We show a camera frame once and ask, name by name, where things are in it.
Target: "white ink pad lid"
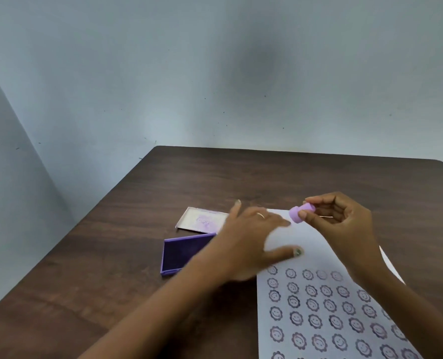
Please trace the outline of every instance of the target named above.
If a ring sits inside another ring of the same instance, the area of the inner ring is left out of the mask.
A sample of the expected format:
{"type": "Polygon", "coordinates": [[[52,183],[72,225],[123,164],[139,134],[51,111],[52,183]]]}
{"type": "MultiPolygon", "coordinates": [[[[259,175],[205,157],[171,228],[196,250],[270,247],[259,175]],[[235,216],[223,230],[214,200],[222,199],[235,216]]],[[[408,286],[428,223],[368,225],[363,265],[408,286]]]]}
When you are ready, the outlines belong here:
{"type": "Polygon", "coordinates": [[[201,233],[218,233],[226,217],[228,214],[221,211],[188,207],[175,228],[201,233]]]}

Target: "purple ink pad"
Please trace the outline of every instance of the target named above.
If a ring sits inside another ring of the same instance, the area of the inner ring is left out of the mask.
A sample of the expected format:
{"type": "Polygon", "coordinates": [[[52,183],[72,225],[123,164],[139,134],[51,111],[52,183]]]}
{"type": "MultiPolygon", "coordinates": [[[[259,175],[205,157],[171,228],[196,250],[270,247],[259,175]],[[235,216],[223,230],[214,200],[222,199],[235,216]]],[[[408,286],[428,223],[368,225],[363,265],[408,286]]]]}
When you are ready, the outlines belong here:
{"type": "Polygon", "coordinates": [[[300,210],[309,210],[314,212],[316,210],[316,207],[311,204],[311,203],[305,203],[303,205],[301,205],[300,207],[293,207],[290,209],[289,214],[290,214],[290,218],[293,222],[295,223],[301,223],[302,219],[298,216],[298,212],[300,210]]]}
{"type": "Polygon", "coordinates": [[[169,276],[180,271],[215,235],[217,234],[208,233],[165,239],[160,274],[169,276]]]}

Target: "gray wall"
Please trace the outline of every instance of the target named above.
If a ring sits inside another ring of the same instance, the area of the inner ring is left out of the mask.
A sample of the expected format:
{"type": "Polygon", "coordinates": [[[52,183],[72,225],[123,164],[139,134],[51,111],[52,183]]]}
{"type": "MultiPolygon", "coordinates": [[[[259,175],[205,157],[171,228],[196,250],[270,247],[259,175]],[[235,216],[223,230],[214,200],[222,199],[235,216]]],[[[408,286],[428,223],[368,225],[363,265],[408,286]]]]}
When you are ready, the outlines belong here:
{"type": "Polygon", "coordinates": [[[443,0],[0,0],[0,85],[77,220],[155,144],[443,161],[443,0]]]}
{"type": "Polygon", "coordinates": [[[74,223],[0,89],[0,299],[74,223]]]}

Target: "wood grain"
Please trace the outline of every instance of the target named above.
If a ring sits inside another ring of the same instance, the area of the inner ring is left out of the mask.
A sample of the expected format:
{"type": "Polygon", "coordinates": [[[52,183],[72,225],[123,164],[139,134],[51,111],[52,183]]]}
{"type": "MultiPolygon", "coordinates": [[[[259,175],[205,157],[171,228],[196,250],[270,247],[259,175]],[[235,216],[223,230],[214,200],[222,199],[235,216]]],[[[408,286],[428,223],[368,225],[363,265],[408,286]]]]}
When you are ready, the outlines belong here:
{"type": "MultiPolygon", "coordinates": [[[[158,146],[0,302],[0,358],[75,358],[163,284],[187,206],[289,209],[343,191],[373,211],[405,282],[443,313],[443,163],[158,146]]],[[[256,358],[256,284],[221,287],[160,358],[256,358]]]]}

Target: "person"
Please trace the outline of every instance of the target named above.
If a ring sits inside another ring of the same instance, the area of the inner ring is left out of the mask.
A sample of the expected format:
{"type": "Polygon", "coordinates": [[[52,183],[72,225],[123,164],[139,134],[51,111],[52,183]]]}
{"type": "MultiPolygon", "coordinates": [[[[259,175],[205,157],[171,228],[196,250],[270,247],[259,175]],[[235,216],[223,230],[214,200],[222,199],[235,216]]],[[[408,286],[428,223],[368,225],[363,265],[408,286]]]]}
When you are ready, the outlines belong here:
{"type": "MultiPolygon", "coordinates": [[[[323,235],[351,278],[384,308],[424,359],[443,358],[443,316],[387,268],[371,212],[342,193],[305,202],[316,211],[300,211],[300,218],[323,235]]],[[[286,259],[303,259],[302,247],[264,251],[270,232],[290,222],[265,208],[250,207],[239,214],[240,207],[238,200],[219,234],[80,359],[153,358],[175,327],[218,286],[247,280],[286,259]]]]}

